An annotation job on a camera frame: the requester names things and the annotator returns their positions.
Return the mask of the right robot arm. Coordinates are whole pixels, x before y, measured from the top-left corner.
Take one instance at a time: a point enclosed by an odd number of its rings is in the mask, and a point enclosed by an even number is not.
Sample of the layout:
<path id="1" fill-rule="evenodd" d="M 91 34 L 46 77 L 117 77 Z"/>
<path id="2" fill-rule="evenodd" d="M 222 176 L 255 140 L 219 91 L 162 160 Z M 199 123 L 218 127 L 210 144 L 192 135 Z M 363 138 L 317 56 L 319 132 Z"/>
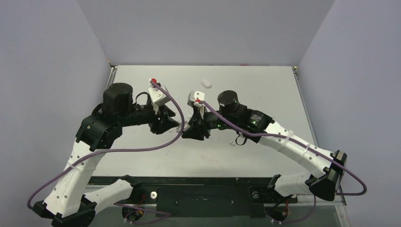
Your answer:
<path id="1" fill-rule="evenodd" d="M 187 104 L 193 114 L 183 139 L 204 140 L 214 129 L 235 130 L 245 141 L 272 148 L 306 169 L 295 175 L 275 175 L 266 190 L 271 201 L 298 194 L 312 194 L 325 201 L 335 199 L 347 160 L 344 152 L 331 152 L 308 143 L 265 113 L 240 104 L 233 90 L 218 95 L 217 111 L 206 108 L 204 97 L 203 92 L 190 92 Z"/>

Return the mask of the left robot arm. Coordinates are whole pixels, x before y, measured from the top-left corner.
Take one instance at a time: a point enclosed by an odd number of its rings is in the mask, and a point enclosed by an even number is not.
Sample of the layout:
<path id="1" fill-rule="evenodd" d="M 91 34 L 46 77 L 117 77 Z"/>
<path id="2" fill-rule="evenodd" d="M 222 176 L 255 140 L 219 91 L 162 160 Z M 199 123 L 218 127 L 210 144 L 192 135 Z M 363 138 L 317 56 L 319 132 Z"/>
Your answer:
<path id="1" fill-rule="evenodd" d="M 96 214 L 115 203 L 138 202 L 139 182 L 128 175 L 94 192 L 85 189 L 103 156 L 113 152 L 112 145 L 124 127 L 147 124 L 153 134 L 159 135 L 183 126 L 166 106 L 173 101 L 166 87 L 151 79 L 146 96 L 147 102 L 139 105 L 131 85 L 111 84 L 103 92 L 102 103 L 82 121 L 63 172 L 51 180 L 52 192 L 43 201 L 29 201 L 27 206 L 38 216 L 50 219 L 54 227 L 87 227 Z"/>

